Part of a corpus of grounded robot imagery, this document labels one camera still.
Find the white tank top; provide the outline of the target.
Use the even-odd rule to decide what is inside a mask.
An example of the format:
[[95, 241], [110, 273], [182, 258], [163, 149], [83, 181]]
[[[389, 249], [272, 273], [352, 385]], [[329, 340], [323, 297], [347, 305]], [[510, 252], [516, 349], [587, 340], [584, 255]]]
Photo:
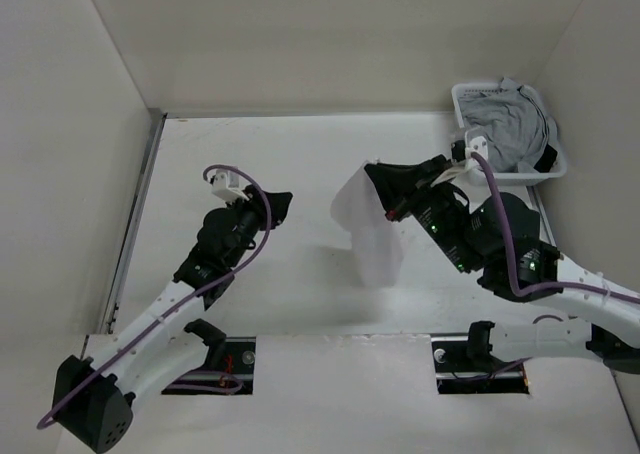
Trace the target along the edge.
[[404, 260], [398, 230], [385, 217], [362, 164], [334, 197], [330, 215], [350, 235], [355, 269], [369, 288], [394, 286]]

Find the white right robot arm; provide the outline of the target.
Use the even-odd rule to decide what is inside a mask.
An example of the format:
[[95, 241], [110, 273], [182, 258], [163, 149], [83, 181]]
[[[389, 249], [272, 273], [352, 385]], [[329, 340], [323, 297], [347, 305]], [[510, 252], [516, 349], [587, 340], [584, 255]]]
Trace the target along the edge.
[[385, 217], [412, 217], [460, 273], [517, 304], [562, 311], [567, 318], [519, 326], [472, 323], [463, 347], [444, 362], [493, 376], [532, 358], [582, 358], [627, 374], [639, 372], [639, 294], [590, 272], [541, 240], [540, 214], [499, 190], [486, 161], [473, 153], [490, 190], [477, 209], [452, 180], [456, 165], [439, 155], [415, 165], [364, 167]]

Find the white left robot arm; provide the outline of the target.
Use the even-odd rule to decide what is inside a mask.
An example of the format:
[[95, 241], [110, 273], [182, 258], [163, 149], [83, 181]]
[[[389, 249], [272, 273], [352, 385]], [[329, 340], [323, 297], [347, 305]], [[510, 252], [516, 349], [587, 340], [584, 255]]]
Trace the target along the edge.
[[226, 335], [205, 321], [239, 266], [261, 248], [255, 237], [284, 222], [293, 195], [247, 186], [240, 198], [209, 211], [196, 243], [153, 303], [110, 344], [57, 369], [54, 422], [94, 453], [114, 448], [143, 402], [198, 368], [224, 361]]

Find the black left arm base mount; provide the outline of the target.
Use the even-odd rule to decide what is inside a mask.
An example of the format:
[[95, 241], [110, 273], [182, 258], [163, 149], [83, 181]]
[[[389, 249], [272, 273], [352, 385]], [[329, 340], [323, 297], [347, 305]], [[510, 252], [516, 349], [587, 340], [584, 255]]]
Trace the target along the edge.
[[204, 320], [186, 326], [186, 332], [206, 347], [203, 363], [173, 381], [163, 395], [252, 395], [257, 339], [228, 337]]

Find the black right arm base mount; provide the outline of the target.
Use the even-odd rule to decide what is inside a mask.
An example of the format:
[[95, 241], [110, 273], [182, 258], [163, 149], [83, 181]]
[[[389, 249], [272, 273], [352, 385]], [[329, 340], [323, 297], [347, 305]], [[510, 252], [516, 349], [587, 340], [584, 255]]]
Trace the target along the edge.
[[529, 393], [524, 363], [501, 361], [491, 354], [491, 321], [471, 325], [467, 333], [431, 337], [436, 388], [441, 395]]

